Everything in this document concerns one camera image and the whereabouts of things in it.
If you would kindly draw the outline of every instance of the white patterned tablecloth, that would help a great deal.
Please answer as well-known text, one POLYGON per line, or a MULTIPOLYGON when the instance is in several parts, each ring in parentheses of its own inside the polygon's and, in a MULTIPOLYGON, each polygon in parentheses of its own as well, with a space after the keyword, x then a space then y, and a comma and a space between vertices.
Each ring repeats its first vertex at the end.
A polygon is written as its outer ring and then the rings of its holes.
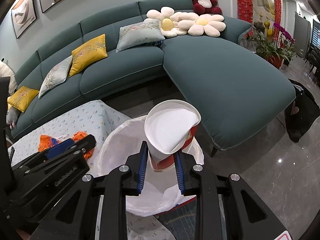
POLYGON ((12 166, 38 151, 42 134, 54 138, 62 135, 71 138, 76 132, 85 131, 87 134, 92 134, 97 141, 92 157, 88 160, 90 167, 88 173, 96 177, 95 158, 98 156, 105 139, 114 129, 129 119, 130 117, 107 106, 101 100, 86 103, 38 127, 13 144, 15 152, 12 166))

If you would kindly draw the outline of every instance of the light blue pillow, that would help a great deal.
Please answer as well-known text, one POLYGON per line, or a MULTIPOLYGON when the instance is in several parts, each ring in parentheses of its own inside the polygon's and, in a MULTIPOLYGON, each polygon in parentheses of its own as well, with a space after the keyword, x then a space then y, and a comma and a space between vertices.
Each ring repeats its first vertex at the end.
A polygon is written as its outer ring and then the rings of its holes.
POLYGON ((120 28, 120 38, 116 52, 144 43, 162 41, 165 37, 159 28, 159 20, 149 19, 120 28))
POLYGON ((55 86, 66 81, 71 65, 72 56, 69 56, 65 60, 62 60, 60 63, 55 65, 49 71, 41 85, 39 98, 41 98, 41 96, 43 96, 50 89, 53 89, 55 86))

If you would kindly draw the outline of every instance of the paper cup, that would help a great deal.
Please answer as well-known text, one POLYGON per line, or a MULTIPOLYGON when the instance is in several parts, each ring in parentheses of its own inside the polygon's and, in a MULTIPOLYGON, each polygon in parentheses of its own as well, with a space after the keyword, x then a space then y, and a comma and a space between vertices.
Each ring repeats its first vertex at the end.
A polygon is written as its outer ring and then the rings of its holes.
POLYGON ((144 129, 155 171, 172 168, 172 154, 180 149, 187 152, 191 148, 200 121, 198 110, 181 100, 164 101, 151 109, 144 129))

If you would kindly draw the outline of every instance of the sofa armrest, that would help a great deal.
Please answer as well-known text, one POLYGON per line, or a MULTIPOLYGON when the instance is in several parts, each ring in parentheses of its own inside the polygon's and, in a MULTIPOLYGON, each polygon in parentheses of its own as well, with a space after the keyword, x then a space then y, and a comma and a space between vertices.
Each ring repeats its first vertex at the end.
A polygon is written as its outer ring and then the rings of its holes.
POLYGON ((224 23, 227 27, 220 37, 235 44, 240 44, 242 37, 252 28, 251 23, 228 16, 224 16, 224 23))

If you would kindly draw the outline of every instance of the red decorative panel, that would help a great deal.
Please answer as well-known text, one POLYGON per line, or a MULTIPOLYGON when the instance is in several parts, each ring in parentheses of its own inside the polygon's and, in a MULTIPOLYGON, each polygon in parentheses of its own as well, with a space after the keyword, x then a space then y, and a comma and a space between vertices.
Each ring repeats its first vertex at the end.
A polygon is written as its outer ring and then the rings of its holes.
POLYGON ((276 17, 275 22, 281 23, 281 0, 275 0, 276 17))
POLYGON ((244 20, 249 23, 252 23, 253 21, 252 17, 253 17, 252 0, 238 0, 238 18, 240 20, 244 20))

